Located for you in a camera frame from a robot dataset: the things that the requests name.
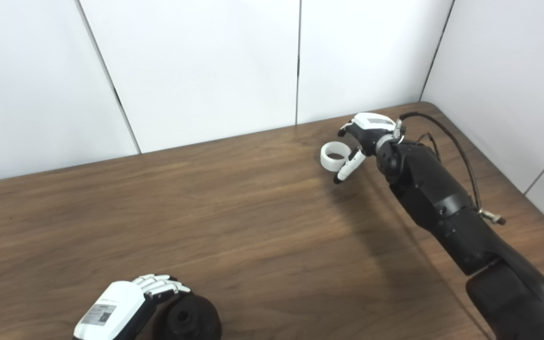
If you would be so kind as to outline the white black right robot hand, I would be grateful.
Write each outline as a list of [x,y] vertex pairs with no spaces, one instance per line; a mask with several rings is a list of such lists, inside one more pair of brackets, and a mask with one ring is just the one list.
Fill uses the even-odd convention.
[[343,183],[367,157],[376,156],[385,142],[403,140],[401,120],[393,122],[385,115],[372,112],[356,114],[339,129],[337,135],[345,137],[346,134],[352,135],[358,146],[352,149],[343,166],[335,174],[335,184]]

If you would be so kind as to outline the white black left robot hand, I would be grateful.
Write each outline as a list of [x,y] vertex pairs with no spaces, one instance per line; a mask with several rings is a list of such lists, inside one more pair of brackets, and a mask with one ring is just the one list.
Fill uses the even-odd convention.
[[170,275],[112,282],[74,327],[74,340],[134,340],[160,304],[191,294]]

